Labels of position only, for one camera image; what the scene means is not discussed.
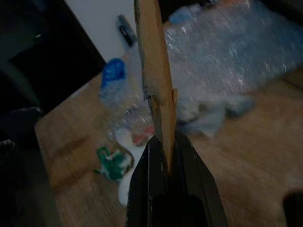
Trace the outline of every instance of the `table surface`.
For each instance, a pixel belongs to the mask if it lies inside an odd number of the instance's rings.
[[[98,75],[35,127],[64,227],[125,224],[118,184],[93,173],[108,130],[100,83]],[[256,107],[226,120],[214,139],[188,137],[215,178],[230,227],[285,227],[283,197],[303,189],[303,92],[279,80],[252,95]]]

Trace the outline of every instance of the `bubble wrap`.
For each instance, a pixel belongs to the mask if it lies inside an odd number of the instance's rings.
[[[303,62],[303,27],[255,0],[218,4],[165,30],[173,87],[199,101],[256,90]],[[138,46],[126,67],[141,85]]]

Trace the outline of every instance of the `wooden stick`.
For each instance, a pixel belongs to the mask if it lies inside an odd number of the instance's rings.
[[[168,172],[174,149],[177,91],[173,90],[158,0],[134,0],[142,65],[144,99],[148,100]]]

